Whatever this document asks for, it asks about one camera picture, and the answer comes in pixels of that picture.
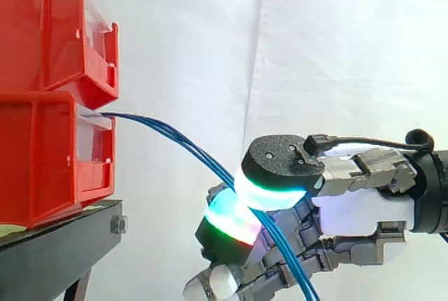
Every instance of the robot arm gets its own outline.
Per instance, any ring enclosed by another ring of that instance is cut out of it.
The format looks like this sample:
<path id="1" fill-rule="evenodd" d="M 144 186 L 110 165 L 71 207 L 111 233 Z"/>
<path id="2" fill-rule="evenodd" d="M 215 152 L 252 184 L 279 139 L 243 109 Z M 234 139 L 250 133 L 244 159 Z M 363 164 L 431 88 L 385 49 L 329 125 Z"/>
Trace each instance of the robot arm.
<path id="1" fill-rule="evenodd" d="M 307 141 L 297 136 L 259 138 L 249 148 L 242 172 L 251 182 L 278 193 L 289 188 L 306 190 L 298 203 L 284 209 L 279 206 L 268 214 L 308 277 L 331 272 L 339 264 L 380 265 L 384 245 L 405 242 L 405 230 L 447 231 L 448 152 L 373 148 L 322 153 Z M 236 178 L 238 197 L 256 205 L 253 191 L 244 192 L 237 184 Z M 225 190 L 224 186 L 212 188 L 209 204 Z M 252 244 L 245 244 L 204 219 L 196 235 L 211 265 L 187 283 L 187 301 L 268 301 L 278 290 L 296 284 L 264 228 Z M 334 237 L 323 239 L 323 235 Z"/>

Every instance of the cable connector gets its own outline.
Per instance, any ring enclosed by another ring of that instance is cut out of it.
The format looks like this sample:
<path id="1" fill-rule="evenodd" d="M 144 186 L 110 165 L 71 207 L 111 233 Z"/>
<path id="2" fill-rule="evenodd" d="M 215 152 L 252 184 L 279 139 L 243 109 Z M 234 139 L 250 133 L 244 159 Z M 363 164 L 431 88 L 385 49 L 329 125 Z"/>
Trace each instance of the cable connector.
<path id="1" fill-rule="evenodd" d="M 334 138 L 336 136 L 326 134 L 309 135 L 303 143 L 303 148 L 311 156 L 317 156 L 320 152 L 329 151 L 338 145 Z"/>

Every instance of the wire bundle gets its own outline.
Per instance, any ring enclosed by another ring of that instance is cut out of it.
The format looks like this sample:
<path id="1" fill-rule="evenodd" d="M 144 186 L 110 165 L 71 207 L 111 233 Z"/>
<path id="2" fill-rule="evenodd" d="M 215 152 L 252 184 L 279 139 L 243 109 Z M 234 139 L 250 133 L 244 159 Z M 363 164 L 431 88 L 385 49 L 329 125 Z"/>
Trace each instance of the wire bundle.
<path id="1" fill-rule="evenodd" d="M 117 117 L 117 118 L 125 118 L 128 120 L 133 120 L 138 123 L 141 123 L 153 130 L 161 133 L 164 137 L 178 143 L 182 147 L 184 147 L 187 151 L 192 153 L 199 161 L 201 161 L 204 165 L 206 165 L 210 170 L 215 173 L 230 189 L 235 191 L 233 185 L 233 177 L 232 175 L 221 165 L 218 161 L 216 161 L 213 157 L 210 156 L 207 152 L 202 150 L 200 147 L 196 146 L 189 138 L 180 133 L 177 129 L 172 126 L 156 119 L 143 117 L 140 115 L 132 115 L 132 114 L 121 114 L 121 113 L 103 113 L 104 116 L 109 117 Z M 281 254 L 283 255 L 286 264 L 291 270 L 291 273 L 297 280 L 302 292 L 307 301 L 312 300 L 320 300 L 317 295 L 316 290 L 312 286 L 311 281 L 308 279 L 307 275 L 303 271 L 302 266 L 298 262 L 293 250 L 289 246 L 288 241 L 285 236 L 281 233 L 280 229 L 277 227 L 275 222 L 263 211 L 251 209 L 253 214 L 258 218 L 261 224 L 265 227 L 265 229 L 269 232 L 270 236 L 274 240 L 274 243 L 279 248 Z"/>

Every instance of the white fingertip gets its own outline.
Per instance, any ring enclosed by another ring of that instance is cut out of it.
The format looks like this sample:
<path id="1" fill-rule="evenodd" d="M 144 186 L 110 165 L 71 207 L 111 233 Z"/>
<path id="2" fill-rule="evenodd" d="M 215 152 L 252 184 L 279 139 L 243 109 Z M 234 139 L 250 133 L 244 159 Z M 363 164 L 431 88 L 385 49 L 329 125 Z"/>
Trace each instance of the white fingertip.
<path id="1" fill-rule="evenodd" d="M 231 297 L 229 297 L 228 299 L 221 300 L 221 301 L 241 301 L 241 300 L 239 299 L 237 294 L 234 294 Z"/>
<path id="2" fill-rule="evenodd" d="M 210 273 L 209 282 L 218 300 L 231 298 L 238 290 L 238 284 L 229 267 L 226 265 L 219 265 L 213 268 Z"/>
<path id="3" fill-rule="evenodd" d="M 185 301 L 208 301 L 209 298 L 202 287 L 199 279 L 188 282 L 182 292 Z"/>

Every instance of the black fingertip cap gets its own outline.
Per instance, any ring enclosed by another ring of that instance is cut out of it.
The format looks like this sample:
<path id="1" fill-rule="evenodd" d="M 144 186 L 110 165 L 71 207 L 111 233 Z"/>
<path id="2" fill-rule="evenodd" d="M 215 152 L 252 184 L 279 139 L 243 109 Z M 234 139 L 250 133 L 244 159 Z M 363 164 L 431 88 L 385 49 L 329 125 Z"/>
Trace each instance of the black fingertip cap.
<path id="1" fill-rule="evenodd" d="M 303 148 L 305 140 L 296 135 L 270 135 L 255 139 L 241 162 L 246 178 L 268 190 L 308 191 L 324 171 L 324 165 Z"/>

